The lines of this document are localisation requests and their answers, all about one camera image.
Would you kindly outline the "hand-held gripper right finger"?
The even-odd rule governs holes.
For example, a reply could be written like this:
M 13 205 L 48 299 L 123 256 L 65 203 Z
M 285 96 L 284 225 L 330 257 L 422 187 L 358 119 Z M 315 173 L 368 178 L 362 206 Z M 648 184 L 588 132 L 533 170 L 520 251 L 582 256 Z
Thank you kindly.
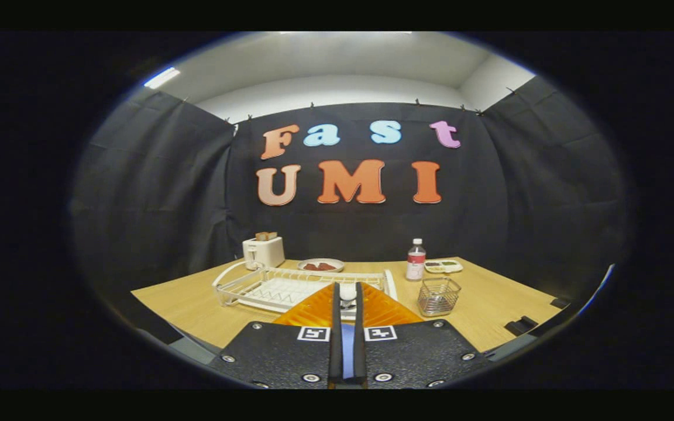
M 353 373 L 364 388 L 439 388 L 492 365 L 451 322 L 422 320 L 366 283 L 356 290 Z

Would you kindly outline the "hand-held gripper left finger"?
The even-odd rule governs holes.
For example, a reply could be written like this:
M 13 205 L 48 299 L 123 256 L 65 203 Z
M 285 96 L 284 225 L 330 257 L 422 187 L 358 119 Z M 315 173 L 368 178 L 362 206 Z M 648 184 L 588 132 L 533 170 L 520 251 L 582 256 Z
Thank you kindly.
M 247 387 L 327 389 L 342 376 L 339 286 L 326 296 L 326 326 L 250 322 L 208 364 Z

